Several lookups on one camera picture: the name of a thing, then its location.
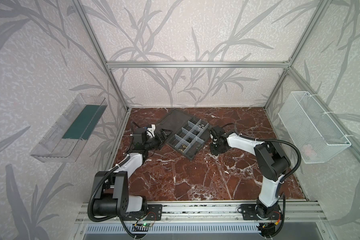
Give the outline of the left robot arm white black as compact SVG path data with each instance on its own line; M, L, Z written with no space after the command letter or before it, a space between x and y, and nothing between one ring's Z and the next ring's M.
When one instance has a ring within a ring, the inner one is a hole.
M168 129L157 131L155 125L137 128L124 159L110 170L96 173L87 209L92 222L148 214L146 198L129 194L129 178L148 159L149 151L160 150L172 133Z

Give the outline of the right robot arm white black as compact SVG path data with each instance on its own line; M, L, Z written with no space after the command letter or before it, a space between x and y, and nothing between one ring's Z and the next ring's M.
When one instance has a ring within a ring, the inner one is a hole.
M220 126L210 130L212 143L211 153L215 156L226 153L230 149L239 149L254 155L263 175L261 193L257 198L256 214L260 219L267 219L279 205L281 185L301 165L300 150L292 143L277 139L259 139L244 136L236 130L226 132ZM292 148L297 154L297 162L290 168L291 161L282 145Z

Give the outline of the grey compartment organizer box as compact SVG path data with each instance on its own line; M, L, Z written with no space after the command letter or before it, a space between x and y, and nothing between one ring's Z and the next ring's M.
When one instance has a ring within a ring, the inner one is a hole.
M211 125L180 109L173 109L156 123L158 130L169 130L166 143L192 161L210 138Z

